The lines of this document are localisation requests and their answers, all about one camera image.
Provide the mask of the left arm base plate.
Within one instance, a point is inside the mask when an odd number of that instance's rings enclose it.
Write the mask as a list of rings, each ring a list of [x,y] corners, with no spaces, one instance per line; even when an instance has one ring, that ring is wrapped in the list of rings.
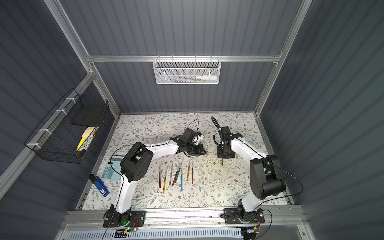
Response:
[[[143,227],[146,213],[146,211],[128,211],[127,213],[119,214],[115,210],[107,210],[103,217],[103,227]]]

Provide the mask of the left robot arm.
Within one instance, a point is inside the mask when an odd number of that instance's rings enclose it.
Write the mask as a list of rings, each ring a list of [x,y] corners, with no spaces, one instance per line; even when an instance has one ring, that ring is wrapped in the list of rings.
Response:
[[[200,143],[203,138],[201,132],[187,128],[182,135],[163,143],[154,145],[134,143],[120,163],[122,181],[119,195],[114,202],[117,213],[125,214],[131,210],[137,183],[146,175],[152,160],[179,153],[186,153],[188,156],[205,155],[207,152]]]

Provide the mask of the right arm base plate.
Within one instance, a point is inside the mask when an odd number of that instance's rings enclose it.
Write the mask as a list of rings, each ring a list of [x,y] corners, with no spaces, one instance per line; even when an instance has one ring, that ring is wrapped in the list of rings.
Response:
[[[246,212],[238,208],[225,208],[224,212],[220,215],[225,220],[227,225],[236,224],[263,224],[265,218],[262,209],[252,212]]]

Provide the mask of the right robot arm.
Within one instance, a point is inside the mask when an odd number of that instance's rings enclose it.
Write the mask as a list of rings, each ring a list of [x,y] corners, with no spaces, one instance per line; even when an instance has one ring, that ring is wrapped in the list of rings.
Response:
[[[266,155],[248,143],[243,135],[233,134],[229,127],[217,126],[220,142],[217,144],[217,157],[231,159],[239,155],[249,163],[251,191],[239,200],[237,212],[232,216],[246,221],[251,214],[267,201],[286,190],[280,160],[275,155]]]

